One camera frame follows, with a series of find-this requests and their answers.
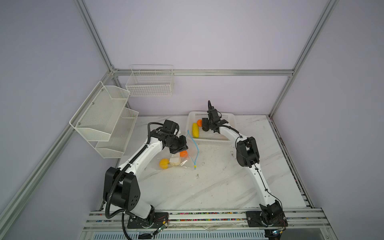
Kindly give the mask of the yellow green mango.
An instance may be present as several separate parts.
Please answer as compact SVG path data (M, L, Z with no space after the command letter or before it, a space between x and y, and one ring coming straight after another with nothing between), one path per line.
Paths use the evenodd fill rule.
M199 138L200 136L200 130L197 123L193 123L192 134L193 134L193 138Z

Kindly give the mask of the white garlic bulb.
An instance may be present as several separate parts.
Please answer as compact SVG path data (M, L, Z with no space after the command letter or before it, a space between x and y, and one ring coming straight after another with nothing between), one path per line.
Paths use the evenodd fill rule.
M171 155L169 161L171 166L180 166L181 165L180 154Z

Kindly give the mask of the yellow peach fruit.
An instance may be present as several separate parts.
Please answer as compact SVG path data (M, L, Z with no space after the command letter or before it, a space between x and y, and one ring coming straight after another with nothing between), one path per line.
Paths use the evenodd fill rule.
M159 167L163 170L167 169L170 165L170 161L169 159L162 159L160 160L159 162Z

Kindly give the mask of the clear zip top bag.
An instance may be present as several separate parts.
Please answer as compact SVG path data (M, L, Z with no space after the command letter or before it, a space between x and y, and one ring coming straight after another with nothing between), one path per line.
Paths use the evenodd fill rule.
M187 150L183 150L177 154L164 154L159 161L160 169L168 169L170 167L183 167L197 169L197 160L199 158L199 147L193 138L192 131L187 130L186 133Z

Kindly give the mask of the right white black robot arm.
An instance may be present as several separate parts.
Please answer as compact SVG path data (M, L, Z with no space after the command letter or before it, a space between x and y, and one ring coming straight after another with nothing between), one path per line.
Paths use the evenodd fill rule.
M208 116L202 120L203 130L211 130L230 140L234 144L238 164L246 168L252 176L260 198L261 213L258 221L265 227L271 227L275 224L287 226L282 203L270 191L261 170L260 153L255 138L247 137L232 127L227 120L222 118L222 114L210 102L208 102L207 113Z

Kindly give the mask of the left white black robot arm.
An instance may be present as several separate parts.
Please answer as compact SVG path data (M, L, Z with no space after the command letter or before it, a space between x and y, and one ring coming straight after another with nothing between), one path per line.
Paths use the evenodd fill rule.
M107 219L118 214L128 214L145 228L154 223L155 208L141 200L138 177L164 148L168 148L171 154L188 149L187 139L179 131L179 124L170 120L148 123L148 135L141 148L119 167L110 167L106 171L103 199L106 202Z

